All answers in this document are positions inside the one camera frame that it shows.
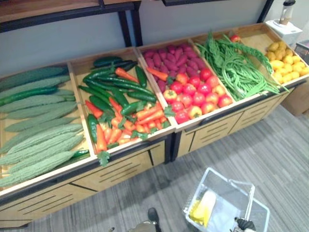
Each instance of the carrot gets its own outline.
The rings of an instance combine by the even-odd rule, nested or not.
[[[104,131],[105,141],[109,141],[110,140],[111,134],[112,134],[112,129],[111,128],[107,128]]]
[[[168,79],[168,76],[169,76],[164,72],[159,72],[159,71],[152,69],[152,68],[149,68],[149,67],[147,67],[147,71],[150,72],[152,75],[157,76],[162,81],[166,81]]]
[[[120,120],[117,119],[116,117],[114,117],[112,119],[112,125],[115,127],[115,128],[118,128],[118,124],[120,123]]]
[[[147,126],[148,126],[150,129],[152,129],[152,128],[156,127],[156,125],[155,125],[155,122],[154,122],[154,121],[148,122]]]
[[[117,68],[116,71],[115,71],[115,74],[117,74],[118,76],[126,79],[126,80],[129,80],[129,81],[134,81],[136,83],[139,84],[139,81],[137,80],[136,77],[128,74],[124,69],[122,68]]]
[[[114,100],[114,98],[112,98],[112,97],[109,97],[108,99],[110,100],[110,103],[112,104],[112,106],[114,107],[114,109],[115,109],[118,113],[120,113],[120,111],[122,110],[121,105],[118,104],[118,102],[116,102],[116,101]]]
[[[121,134],[122,134],[122,131],[120,129],[118,128],[113,129],[108,143],[109,144],[115,143],[120,138]]]
[[[96,117],[99,118],[103,115],[103,111],[101,111],[99,108],[97,108],[94,104],[92,104],[89,101],[85,101],[88,109],[92,112],[92,114]]]
[[[107,143],[104,137],[104,131],[102,130],[102,127],[100,124],[97,124],[97,150],[100,151],[106,151],[107,150]]]
[[[142,121],[139,121],[140,124],[146,124],[150,121],[154,121],[156,119],[160,119],[164,116],[164,112],[163,110],[158,110],[157,112],[155,112],[154,114],[150,115],[149,117],[145,118],[144,120]]]
[[[145,132],[146,132],[145,129],[144,129],[144,127],[143,127],[142,125],[140,125],[140,124],[137,124],[137,125],[136,125],[136,130],[137,130],[139,133],[145,133]]]
[[[128,130],[128,131],[133,131],[136,129],[136,126],[130,122],[129,120],[126,120],[126,122],[124,123],[124,127]]]
[[[161,125],[160,119],[156,119],[156,120],[155,120],[155,126],[156,126],[159,130],[162,129],[162,125]]]

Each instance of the shopping basket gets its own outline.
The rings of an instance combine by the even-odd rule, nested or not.
[[[244,218],[254,223],[256,232],[266,232],[269,209],[253,198],[254,189],[252,183],[227,179],[208,168],[183,209],[186,220],[202,232],[228,232],[237,226],[234,218]],[[213,192],[216,198],[210,219],[204,226],[190,218],[189,214],[207,191]]]

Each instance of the apple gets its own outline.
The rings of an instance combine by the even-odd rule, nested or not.
[[[207,102],[212,102],[214,105],[217,105],[219,101],[219,96],[216,93],[209,93],[206,95],[205,100]]]
[[[212,89],[213,93],[218,94],[219,97],[222,97],[225,94],[225,89],[221,85],[217,85]]]
[[[216,106],[212,102],[205,102],[201,106],[203,114],[207,114],[211,111],[214,111],[216,109]]]
[[[219,98],[218,106],[220,108],[225,107],[233,103],[233,100],[226,94]]]

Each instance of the lemon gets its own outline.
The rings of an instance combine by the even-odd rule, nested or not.
[[[299,56],[292,56],[292,59],[293,59],[293,64],[296,64],[297,62],[300,61]]]
[[[283,82],[284,83],[287,83],[289,81],[292,80],[292,75],[291,74],[286,74],[284,77],[283,77]]]
[[[291,72],[290,74],[291,74],[293,80],[299,78],[298,72]]]
[[[308,67],[305,67],[303,68],[300,72],[299,72],[299,75],[300,76],[303,76],[303,75],[306,75],[309,73],[309,68]]]
[[[283,58],[283,62],[286,63],[286,64],[293,64],[293,57],[290,57],[290,56],[285,56]]]
[[[286,69],[288,71],[288,73],[293,71],[293,68],[292,68],[291,64],[284,64],[283,68]]]

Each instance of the wooden crate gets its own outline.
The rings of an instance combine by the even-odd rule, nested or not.
[[[124,60],[133,60],[133,61],[138,60],[136,55],[135,55],[134,49],[131,47],[131,48],[125,48],[125,49],[121,49],[121,50],[117,50],[117,51],[101,53],[101,54],[97,54],[97,55],[93,55],[93,56],[88,56],[88,57],[85,57],[85,58],[79,58],[79,59],[75,59],[75,60],[68,62],[70,76],[71,76],[71,79],[72,79],[72,82],[73,82],[73,89],[76,93],[76,99],[77,99],[77,101],[79,101],[81,103],[81,104],[78,105],[78,107],[79,107],[79,110],[80,110],[81,117],[83,119],[87,118],[87,115],[89,114],[89,110],[85,106],[84,102],[85,102],[85,100],[89,99],[90,94],[86,93],[85,91],[80,90],[78,88],[78,85],[86,86],[83,83],[83,78],[90,73],[91,68],[93,67],[92,66],[93,61],[100,58],[100,57],[105,57],[105,56],[119,56],[119,57],[123,58]],[[133,76],[136,76],[135,69],[131,69],[129,71],[129,73],[132,74]],[[152,86],[149,84],[149,80],[147,81],[147,88],[148,88],[148,90],[154,92],[157,96],[156,91],[154,91],[152,89]],[[126,96],[126,98],[129,102],[135,102],[136,101],[135,99],[128,97],[126,94],[125,94],[125,96]],[[165,128],[165,129],[161,129],[161,130],[155,132],[152,135],[149,135],[148,140],[153,141],[153,140],[155,140],[159,137],[163,137],[167,134],[173,133],[175,128],[172,124],[172,121],[170,121],[170,123],[171,123],[171,126]],[[87,132],[87,134],[89,134],[89,129],[87,127],[87,124],[84,123],[83,126],[84,126],[84,130]],[[94,143],[92,143],[90,136],[87,137],[87,140],[88,140],[89,144],[92,144],[93,150],[96,151],[96,146],[95,146]],[[129,143],[117,146],[115,148],[112,148],[112,149],[108,150],[108,152],[112,155],[113,152],[117,152],[117,151],[122,150],[124,148],[128,148],[132,145],[140,144],[141,142],[142,142],[141,139],[137,139],[133,142],[129,142]]]

